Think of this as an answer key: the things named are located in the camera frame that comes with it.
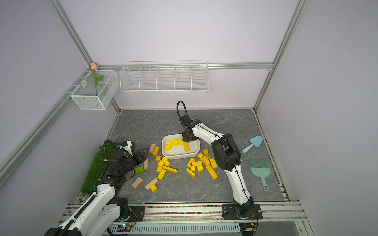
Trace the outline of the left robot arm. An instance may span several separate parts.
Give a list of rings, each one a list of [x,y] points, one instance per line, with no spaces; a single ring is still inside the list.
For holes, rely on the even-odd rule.
[[[126,174],[143,164],[149,148],[131,152],[122,147],[105,159],[108,173],[99,179],[95,190],[78,211],[57,228],[50,228],[46,236],[100,236],[116,220],[137,220],[126,198],[116,195],[127,181]]]

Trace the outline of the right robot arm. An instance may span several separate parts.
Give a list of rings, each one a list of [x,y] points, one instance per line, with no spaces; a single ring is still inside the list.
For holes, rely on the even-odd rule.
[[[184,141],[202,139],[210,144],[213,149],[217,165],[225,171],[233,192],[233,200],[236,207],[236,216],[246,219],[254,215],[255,202],[247,190],[241,172],[241,152],[231,134],[218,133],[208,128],[197,119],[191,119],[188,115],[179,118],[183,128]]]

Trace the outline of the natural wood plank block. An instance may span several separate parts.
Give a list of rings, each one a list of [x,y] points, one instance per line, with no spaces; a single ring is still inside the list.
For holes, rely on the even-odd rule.
[[[144,169],[144,170],[148,170],[148,169],[149,169],[149,158],[147,158],[147,159],[144,161],[143,169]]]

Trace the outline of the natural wood block upper left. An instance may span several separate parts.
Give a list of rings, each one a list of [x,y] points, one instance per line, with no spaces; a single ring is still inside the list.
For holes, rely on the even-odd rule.
[[[156,147],[156,144],[151,144],[150,148],[149,148],[149,153],[152,154],[154,149]]]

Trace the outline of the green wedge block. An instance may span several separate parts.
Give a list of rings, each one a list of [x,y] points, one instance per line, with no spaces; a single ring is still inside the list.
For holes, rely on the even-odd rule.
[[[145,170],[144,170],[144,167],[142,167],[142,166],[135,169],[135,175],[140,175],[144,172],[145,172]]]

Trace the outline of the white plastic bin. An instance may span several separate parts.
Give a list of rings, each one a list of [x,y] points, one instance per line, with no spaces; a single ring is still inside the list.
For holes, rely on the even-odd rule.
[[[170,160],[173,159],[180,159],[180,158],[188,158],[188,157],[195,157],[199,154],[200,152],[200,141],[190,141],[188,142],[189,147],[190,147],[190,152],[185,152],[184,146],[178,145],[178,146],[171,146],[171,150],[167,151],[165,146],[169,144],[170,140],[178,140],[182,139],[182,134],[172,134],[172,135],[167,135],[163,138],[161,145],[162,145],[162,154],[163,156],[167,157]]]

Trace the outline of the yellow rectangular block left pile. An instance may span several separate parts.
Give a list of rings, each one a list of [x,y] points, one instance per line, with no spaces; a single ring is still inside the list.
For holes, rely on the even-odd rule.
[[[166,175],[166,172],[167,172],[167,171],[166,171],[165,169],[162,169],[162,170],[160,171],[160,173],[159,173],[157,179],[158,179],[159,181],[163,181],[163,180],[164,180],[164,177],[165,177],[165,175]]]

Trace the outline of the natural wood block lower left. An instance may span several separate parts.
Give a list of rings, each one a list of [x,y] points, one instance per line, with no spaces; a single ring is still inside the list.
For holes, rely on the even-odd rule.
[[[137,189],[137,188],[141,185],[142,182],[143,182],[143,179],[142,179],[141,177],[138,177],[138,178],[133,182],[132,187],[133,187],[134,189]]]

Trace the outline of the natural wood long block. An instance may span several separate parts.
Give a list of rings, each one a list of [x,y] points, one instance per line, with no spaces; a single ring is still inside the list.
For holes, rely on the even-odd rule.
[[[151,186],[154,185],[154,184],[156,184],[157,182],[158,182],[158,179],[157,179],[157,178],[154,178],[152,181],[150,181],[150,182],[145,186],[145,188],[146,188],[147,190],[150,190]]]

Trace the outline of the yellow block right pile left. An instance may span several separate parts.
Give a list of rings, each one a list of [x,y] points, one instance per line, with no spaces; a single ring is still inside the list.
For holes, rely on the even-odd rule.
[[[195,177],[196,177],[195,172],[193,172],[191,169],[186,169],[186,172],[187,172],[192,178],[195,178]]]

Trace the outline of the long yellow block right diagonal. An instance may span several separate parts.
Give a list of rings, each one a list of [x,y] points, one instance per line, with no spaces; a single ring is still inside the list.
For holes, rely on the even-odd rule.
[[[211,165],[207,165],[206,170],[208,171],[208,173],[210,174],[213,180],[216,180],[218,178],[218,175],[216,174],[214,169],[211,167]]]

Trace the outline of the teal toy shovel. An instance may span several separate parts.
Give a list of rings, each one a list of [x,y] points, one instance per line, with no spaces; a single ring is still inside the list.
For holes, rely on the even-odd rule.
[[[263,137],[262,136],[256,136],[256,137],[253,137],[250,139],[250,144],[245,147],[244,149],[242,149],[242,153],[245,154],[247,153],[252,147],[260,147],[260,145],[262,144],[263,142]]]

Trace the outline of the teal toy rake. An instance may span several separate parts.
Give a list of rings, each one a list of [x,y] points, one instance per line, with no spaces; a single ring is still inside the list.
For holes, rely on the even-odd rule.
[[[268,191],[266,178],[270,176],[271,170],[266,159],[249,159],[251,173],[260,178],[264,191]]]

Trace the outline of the artificial pink tulip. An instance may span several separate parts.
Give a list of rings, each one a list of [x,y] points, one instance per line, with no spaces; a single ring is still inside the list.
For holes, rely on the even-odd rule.
[[[98,67],[97,67],[97,64],[95,62],[92,62],[91,63],[91,74],[93,76],[93,79],[94,79],[94,87],[95,87],[95,95],[98,96],[98,92],[97,92],[97,86],[99,84],[99,82],[104,78],[104,75],[101,75],[101,76],[97,76],[96,74],[96,71],[98,70]]]

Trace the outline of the white mesh wall basket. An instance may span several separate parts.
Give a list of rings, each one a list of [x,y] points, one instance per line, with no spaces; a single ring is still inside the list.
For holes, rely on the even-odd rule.
[[[91,72],[71,94],[71,98],[81,110],[106,110],[120,86],[120,80],[115,71],[97,70],[96,74],[98,77],[104,75],[97,86],[98,96],[95,95],[94,79]]]

